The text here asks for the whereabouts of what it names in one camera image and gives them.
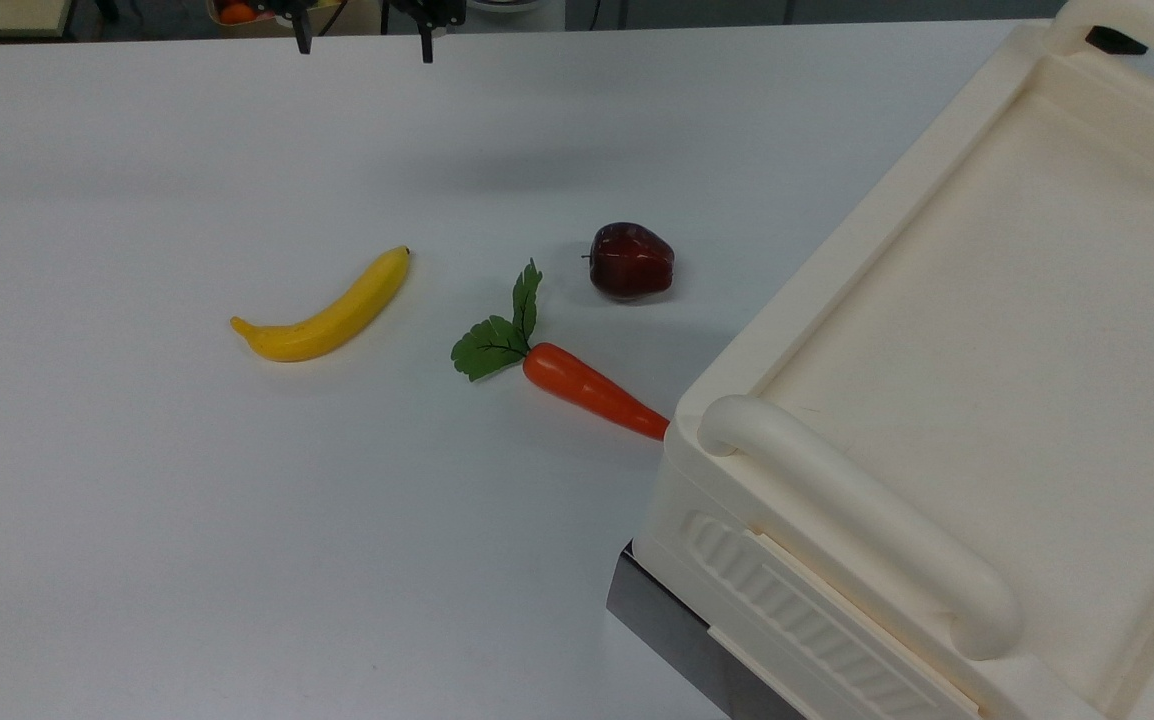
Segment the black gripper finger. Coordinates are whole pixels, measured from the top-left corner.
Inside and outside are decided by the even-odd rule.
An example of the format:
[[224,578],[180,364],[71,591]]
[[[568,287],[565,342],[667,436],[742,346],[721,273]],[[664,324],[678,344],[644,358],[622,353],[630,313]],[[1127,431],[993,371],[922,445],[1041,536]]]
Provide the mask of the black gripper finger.
[[420,37],[422,63],[434,63],[434,37],[449,28],[466,22],[466,1],[384,1],[382,3],[382,33],[390,35],[394,15],[412,20]]
[[309,55],[315,37],[309,18],[310,5],[312,1],[302,0],[260,1],[260,14],[292,29],[299,53]]

